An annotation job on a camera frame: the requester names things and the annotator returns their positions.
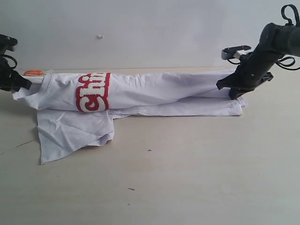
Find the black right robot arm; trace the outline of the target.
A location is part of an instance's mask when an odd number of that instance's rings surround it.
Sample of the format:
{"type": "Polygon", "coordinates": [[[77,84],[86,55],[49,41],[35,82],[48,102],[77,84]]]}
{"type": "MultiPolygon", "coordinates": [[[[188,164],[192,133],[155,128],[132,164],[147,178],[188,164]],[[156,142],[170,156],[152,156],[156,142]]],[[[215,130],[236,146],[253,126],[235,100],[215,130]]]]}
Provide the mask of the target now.
{"type": "Polygon", "coordinates": [[[248,49],[249,46],[237,46],[222,51],[221,56],[224,60],[236,58],[240,61],[235,72],[216,83],[219,90],[230,88],[230,99],[238,99],[266,81],[271,81],[273,75],[269,70],[285,55],[299,57],[300,28],[294,25],[280,26],[269,23],[263,29],[259,43],[252,52],[238,53],[248,49]]]}

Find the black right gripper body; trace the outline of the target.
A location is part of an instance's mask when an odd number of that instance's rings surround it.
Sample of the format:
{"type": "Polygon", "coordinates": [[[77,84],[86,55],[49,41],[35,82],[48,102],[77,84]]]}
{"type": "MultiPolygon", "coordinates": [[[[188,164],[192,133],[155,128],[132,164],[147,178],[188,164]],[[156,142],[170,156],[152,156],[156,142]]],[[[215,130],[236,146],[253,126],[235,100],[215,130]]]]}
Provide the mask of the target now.
{"type": "Polygon", "coordinates": [[[234,72],[232,89],[254,90],[259,86],[262,77],[274,65],[274,52],[254,50],[247,58],[245,54],[235,52],[234,58],[240,60],[240,65],[234,72]]]}

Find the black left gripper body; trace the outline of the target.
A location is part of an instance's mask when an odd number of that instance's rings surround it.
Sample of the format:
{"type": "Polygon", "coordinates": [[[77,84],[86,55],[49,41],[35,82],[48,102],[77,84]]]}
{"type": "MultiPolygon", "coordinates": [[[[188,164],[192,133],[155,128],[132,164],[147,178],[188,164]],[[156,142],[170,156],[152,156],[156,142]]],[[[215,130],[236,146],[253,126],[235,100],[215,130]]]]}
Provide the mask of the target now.
{"type": "Polygon", "coordinates": [[[17,60],[9,55],[0,56],[0,89],[3,91],[16,90],[16,80],[19,73],[14,71],[17,66],[17,60]]]}

